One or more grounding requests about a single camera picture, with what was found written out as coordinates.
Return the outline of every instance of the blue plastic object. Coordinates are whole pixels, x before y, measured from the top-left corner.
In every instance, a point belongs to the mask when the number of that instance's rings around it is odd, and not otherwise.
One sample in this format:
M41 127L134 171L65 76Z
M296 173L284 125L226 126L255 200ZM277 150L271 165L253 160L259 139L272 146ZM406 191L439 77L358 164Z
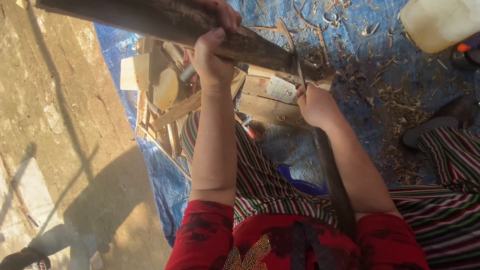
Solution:
M280 164L276 168L285 178L292 184L292 186L297 189L300 192L303 192L305 194L308 194L310 196L322 196L322 195L328 195L328 189L326 186L323 188L314 185L310 182L300 180L300 179L293 179L291 174L290 174L290 166L286 164Z

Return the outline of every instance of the dark wood log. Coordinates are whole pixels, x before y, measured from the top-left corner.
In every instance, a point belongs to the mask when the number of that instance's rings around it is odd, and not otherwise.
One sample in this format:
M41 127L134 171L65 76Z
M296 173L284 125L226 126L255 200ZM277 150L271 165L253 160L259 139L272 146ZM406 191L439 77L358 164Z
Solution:
M109 25L183 47L193 48L199 36L217 27L215 15L193 0L37 0L47 12ZM297 76L292 54L241 26L227 34L217 55ZM306 79L317 81L334 68L302 62Z

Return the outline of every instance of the orange cap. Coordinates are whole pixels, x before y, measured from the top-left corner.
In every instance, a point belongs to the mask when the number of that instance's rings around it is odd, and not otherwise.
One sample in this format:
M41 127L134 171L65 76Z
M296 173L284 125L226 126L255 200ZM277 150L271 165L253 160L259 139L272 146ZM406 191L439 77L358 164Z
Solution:
M463 44L463 43L458 45L458 47L457 47L457 50L461 51L461 52L466 52L469 49L470 49L470 46L468 46L467 44Z

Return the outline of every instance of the gold sequin embellishment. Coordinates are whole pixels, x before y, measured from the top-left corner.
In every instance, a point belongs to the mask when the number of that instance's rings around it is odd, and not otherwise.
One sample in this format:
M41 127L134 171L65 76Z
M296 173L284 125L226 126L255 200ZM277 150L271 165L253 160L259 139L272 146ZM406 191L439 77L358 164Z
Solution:
M262 235L260 239L250 248L245 255L243 262L240 258L239 250L234 247L230 250L224 270L267 270L267 265L260 262L270 251L270 241L266 234Z

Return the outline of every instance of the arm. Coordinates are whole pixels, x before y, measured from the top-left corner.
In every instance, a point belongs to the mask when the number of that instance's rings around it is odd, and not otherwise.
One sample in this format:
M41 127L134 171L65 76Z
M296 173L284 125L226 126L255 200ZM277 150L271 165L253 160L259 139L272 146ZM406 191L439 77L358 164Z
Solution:
M222 0L198 0L216 10L222 25L236 32L241 16ZM213 52L225 39L221 27L201 36L189 51L202 84L202 113L192 161L190 201L208 200L233 206L237 179L237 143L230 84L233 61Z
M302 115L310 125L327 133L356 220L372 213L402 217L381 175L330 93L312 84L308 84L307 89L306 94L302 87L298 91Z

